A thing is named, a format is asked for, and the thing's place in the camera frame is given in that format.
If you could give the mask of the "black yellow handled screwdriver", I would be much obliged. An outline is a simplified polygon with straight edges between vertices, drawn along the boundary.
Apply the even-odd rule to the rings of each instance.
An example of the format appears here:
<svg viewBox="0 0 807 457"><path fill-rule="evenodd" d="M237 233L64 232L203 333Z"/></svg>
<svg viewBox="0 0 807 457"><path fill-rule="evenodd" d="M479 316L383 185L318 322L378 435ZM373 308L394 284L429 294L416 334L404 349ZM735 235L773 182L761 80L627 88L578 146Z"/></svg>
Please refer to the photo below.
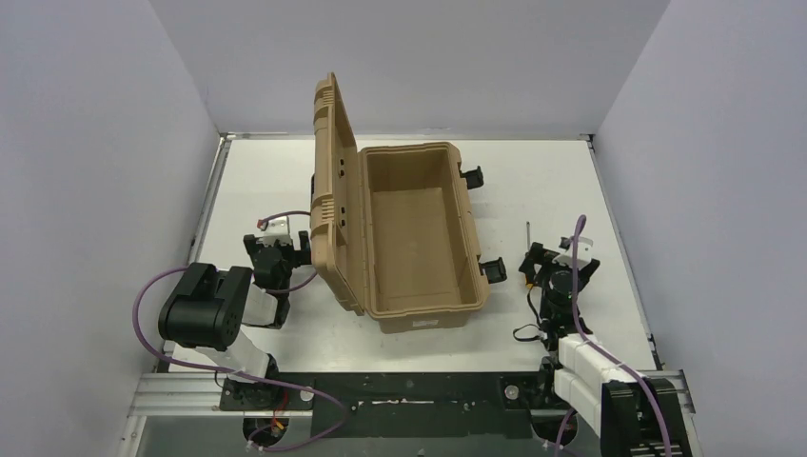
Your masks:
<svg viewBox="0 0 807 457"><path fill-rule="evenodd" d="M525 222L525 239L526 239L526 253L524 254L524 260L522 261L522 274L524 275L524 282L525 286L528 290L534 287L534 276L535 276L535 268L532 264L527 264L527 261L530 259L530 249L532 245L531 240L531 224L530 221L527 220Z"/></svg>

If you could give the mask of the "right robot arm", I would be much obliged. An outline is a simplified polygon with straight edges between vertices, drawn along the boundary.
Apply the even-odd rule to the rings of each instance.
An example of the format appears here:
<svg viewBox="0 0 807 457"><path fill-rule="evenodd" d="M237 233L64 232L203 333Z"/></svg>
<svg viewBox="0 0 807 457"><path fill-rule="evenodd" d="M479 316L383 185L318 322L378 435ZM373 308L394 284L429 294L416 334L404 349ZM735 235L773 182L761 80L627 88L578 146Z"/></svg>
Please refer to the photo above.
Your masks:
<svg viewBox="0 0 807 457"><path fill-rule="evenodd" d="M558 249L532 243L520 264L527 289L541 294L538 301L526 300L536 318L534 338L548 352L540 398L551 407L569 407L590 426L603 456L690 456L675 384L618 360L574 303L600 266L591 248L587 238L577 252L567 238Z"/></svg>

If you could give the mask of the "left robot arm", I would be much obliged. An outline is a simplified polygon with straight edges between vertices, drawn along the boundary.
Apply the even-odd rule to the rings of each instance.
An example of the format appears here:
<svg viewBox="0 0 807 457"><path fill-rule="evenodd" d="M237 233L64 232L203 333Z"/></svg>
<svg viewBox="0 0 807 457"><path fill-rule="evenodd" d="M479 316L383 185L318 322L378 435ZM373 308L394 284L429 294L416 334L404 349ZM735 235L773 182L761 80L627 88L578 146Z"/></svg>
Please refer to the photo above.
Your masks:
<svg viewBox="0 0 807 457"><path fill-rule="evenodd" d="M160 335L194 349L226 368L226 404L270 409L287 396L284 387L265 384L278 374L276 359L257 348L243 329L279 329L290 311L291 276L311 263L307 231L293 240L286 232L243 238L250 267L219 270L193 263L163 305Z"/></svg>

